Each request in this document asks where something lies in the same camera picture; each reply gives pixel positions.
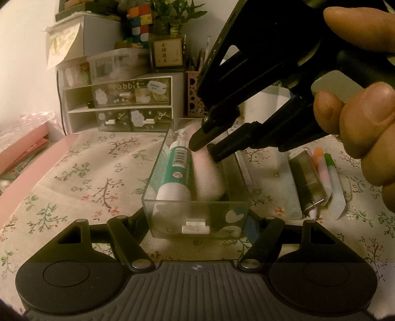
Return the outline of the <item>person right hand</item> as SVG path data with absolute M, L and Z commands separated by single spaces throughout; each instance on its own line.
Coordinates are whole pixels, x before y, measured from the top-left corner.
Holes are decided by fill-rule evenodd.
M 394 14 L 367 7 L 328 7 L 323 16 L 343 40 L 364 49 L 394 52 Z M 313 111 L 326 133 L 341 136 L 345 152 L 361 161 L 366 181 L 381 187 L 382 200 L 393 211 L 394 88 L 376 82 L 347 103 L 320 91 Z

